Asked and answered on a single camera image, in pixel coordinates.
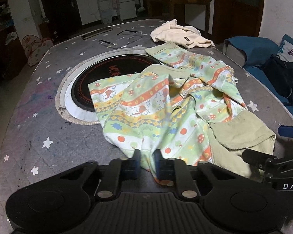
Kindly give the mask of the dark flat bar on table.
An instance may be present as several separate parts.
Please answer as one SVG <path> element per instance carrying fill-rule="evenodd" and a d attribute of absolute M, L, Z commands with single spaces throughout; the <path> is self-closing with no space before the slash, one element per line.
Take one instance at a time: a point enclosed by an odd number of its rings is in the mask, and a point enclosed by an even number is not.
<path fill-rule="evenodd" d="M 104 27 L 104 28 L 100 28 L 100 29 L 97 29 L 97 30 L 94 30 L 94 31 L 91 31 L 91 32 L 88 32 L 86 34 L 83 34 L 81 36 L 81 38 L 83 40 L 86 40 L 86 39 L 90 39 L 94 36 L 97 36 L 97 35 L 100 35 L 100 34 L 103 34 L 103 33 L 107 33 L 109 31 L 112 31 L 112 27 Z"/>

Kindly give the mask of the brown wooden side door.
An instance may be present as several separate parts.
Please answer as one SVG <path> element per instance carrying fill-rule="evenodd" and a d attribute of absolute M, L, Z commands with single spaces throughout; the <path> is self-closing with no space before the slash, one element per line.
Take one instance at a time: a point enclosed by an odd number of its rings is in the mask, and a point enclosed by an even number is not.
<path fill-rule="evenodd" d="M 258 37 L 264 0 L 214 0 L 212 40 L 219 44 L 234 36 Z"/>

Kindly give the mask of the pink children's folding tent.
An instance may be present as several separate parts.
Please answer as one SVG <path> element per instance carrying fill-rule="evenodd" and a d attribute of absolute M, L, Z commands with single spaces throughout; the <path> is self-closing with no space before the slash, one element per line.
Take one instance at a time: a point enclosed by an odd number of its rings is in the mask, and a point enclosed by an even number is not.
<path fill-rule="evenodd" d="M 34 35 L 27 35 L 21 41 L 22 47 L 27 58 L 27 65 L 33 67 L 37 65 L 44 54 L 53 47 L 53 42 L 50 38 L 40 39 Z"/>

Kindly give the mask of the blue sofa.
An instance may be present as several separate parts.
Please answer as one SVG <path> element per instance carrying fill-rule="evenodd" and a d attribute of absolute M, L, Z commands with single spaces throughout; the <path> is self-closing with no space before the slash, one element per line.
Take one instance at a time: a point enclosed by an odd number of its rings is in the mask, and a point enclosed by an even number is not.
<path fill-rule="evenodd" d="M 293 44 L 293 38 L 288 35 L 282 37 L 282 41 L 284 40 Z M 223 53 L 263 83 L 293 115 L 293 106 L 276 92 L 264 72 L 259 69 L 271 55 L 276 56 L 279 47 L 280 44 L 266 37 L 235 36 L 224 40 Z"/>

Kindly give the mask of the round black induction cooktop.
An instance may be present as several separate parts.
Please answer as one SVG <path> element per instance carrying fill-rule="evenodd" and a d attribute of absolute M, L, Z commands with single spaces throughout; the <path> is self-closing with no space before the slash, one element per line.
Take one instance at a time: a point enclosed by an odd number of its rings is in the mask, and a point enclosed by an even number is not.
<path fill-rule="evenodd" d="M 60 116 L 78 125 L 99 123 L 88 84 L 119 75 L 140 73 L 161 62 L 148 55 L 145 48 L 125 48 L 96 55 L 72 68 L 60 83 L 55 107 Z"/>

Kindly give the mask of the dark wooden entrance door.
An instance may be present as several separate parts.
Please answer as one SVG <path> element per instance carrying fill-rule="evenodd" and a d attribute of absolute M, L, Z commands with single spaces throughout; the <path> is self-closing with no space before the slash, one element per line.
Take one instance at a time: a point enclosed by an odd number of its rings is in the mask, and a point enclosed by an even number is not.
<path fill-rule="evenodd" d="M 73 32 L 81 26 L 77 0 L 41 0 L 45 17 L 59 33 Z"/>

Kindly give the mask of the green patterned children's jacket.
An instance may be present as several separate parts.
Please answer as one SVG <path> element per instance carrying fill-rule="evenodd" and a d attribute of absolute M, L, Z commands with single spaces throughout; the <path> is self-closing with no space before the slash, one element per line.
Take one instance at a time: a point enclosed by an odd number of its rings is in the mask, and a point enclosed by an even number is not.
<path fill-rule="evenodd" d="M 272 154 L 276 135 L 247 109 L 234 70 L 171 42 L 146 53 L 157 62 L 142 72 L 88 85 L 106 141 L 127 157 L 140 150 L 141 165 L 152 174 L 160 150 L 166 159 L 208 161 L 261 181 L 263 172 L 242 154 L 247 148 Z"/>

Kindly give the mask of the white water dispenser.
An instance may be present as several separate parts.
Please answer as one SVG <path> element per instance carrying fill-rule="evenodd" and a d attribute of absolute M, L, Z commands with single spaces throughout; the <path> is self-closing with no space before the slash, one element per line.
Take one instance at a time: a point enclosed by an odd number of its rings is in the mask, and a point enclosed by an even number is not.
<path fill-rule="evenodd" d="M 97 0 L 97 4 L 102 23 L 112 23 L 112 9 L 109 0 Z"/>

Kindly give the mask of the cream garment with number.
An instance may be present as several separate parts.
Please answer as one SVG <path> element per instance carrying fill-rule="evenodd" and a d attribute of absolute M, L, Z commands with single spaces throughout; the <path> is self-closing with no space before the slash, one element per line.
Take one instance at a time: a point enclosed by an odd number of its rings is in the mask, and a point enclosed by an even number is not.
<path fill-rule="evenodd" d="M 155 28 L 150 36 L 154 42 L 173 42 L 187 49 L 215 47 L 213 41 L 203 37 L 197 28 L 178 25 L 176 19 Z"/>

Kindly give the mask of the dark bag on sofa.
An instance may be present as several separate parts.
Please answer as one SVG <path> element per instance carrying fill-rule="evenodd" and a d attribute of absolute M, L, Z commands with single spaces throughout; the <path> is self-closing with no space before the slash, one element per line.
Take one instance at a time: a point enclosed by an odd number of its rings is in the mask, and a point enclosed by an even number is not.
<path fill-rule="evenodd" d="M 259 69 L 264 72 L 276 92 L 293 106 L 293 62 L 271 55 Z"/>

